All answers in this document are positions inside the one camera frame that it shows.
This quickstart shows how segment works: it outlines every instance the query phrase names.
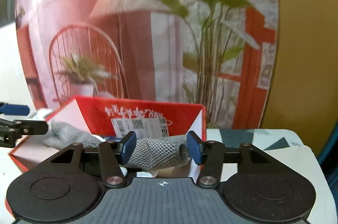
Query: blue clamp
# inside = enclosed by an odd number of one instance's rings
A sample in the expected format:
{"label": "blue clamp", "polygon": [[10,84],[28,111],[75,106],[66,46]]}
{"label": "blue clamp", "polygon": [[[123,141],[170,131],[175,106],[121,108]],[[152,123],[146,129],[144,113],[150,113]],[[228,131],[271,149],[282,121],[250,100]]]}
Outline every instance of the blue clamp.
{"label": "blue clamp", "polygon": [[0,114],[5,115],[29,115],[30,108],[27,105],[16,105],[0,102]]}

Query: pink wall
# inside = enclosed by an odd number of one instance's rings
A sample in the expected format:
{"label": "pink wall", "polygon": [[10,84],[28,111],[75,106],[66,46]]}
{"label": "pink wall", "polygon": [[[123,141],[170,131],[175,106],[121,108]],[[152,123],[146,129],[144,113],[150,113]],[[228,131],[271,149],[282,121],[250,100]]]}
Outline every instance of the pink wall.
{"label": "pink wall", "polygon": [[[49,107],[56,97],[49,69],[49,46],[55,34],[76,22],[87,22],[106,32],[117,48],[117,17],[90,19],[96,0],[32,0],[29,30],[37,69]],[[151,46],[150,13],[137,12],[121,16],[124,68],[130,97],[155,99],[153,50]]]}

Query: pink chair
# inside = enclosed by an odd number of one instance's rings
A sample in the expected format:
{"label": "pink chair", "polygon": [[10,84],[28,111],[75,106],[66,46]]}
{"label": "pink chair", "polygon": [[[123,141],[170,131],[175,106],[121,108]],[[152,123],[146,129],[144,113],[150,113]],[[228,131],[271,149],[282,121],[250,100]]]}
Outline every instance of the pink chair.
{"label": "pink chair", "polygon": [[55,101],[60,105],[71,96],[68,78],[59,75],[63,70],[62,58],[69,57],[71,53],[89,57],[94,63],[103,65],[107,72],[116,76],[98,84],[98,95],[128,98],[124,69],[111,38],[95,26],[77,23],[59,31],[49,48],[49,64],[57,96]]}

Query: white label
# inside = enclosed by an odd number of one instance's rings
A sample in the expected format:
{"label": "white label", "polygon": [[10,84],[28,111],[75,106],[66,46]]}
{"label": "white label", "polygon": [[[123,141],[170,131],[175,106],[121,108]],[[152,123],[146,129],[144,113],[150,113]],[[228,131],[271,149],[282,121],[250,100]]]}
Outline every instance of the white label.
{"label": "white label", "polygon": [[112,118],[111,121],[117,138],[123,138],[130,131],[134,131],[138,139],[169,136],[165,118]]}

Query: red box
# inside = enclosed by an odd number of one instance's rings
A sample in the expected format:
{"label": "red box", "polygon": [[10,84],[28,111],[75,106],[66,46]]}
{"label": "red box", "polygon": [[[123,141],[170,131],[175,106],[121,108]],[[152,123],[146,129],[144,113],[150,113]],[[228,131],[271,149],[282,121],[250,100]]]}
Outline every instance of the red box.
{"label": "red box", "polygon": [[[157,117],[166,119],[169,136],[193,130],[206,140],[205,107],[200,104],[75,96],[50,115],[47,121],[67,122],[92,134],[115,136],[112,118]],[[9,153],[21,171],[27,171],[58,151],[44,146],[43,137],[26,137]]]}

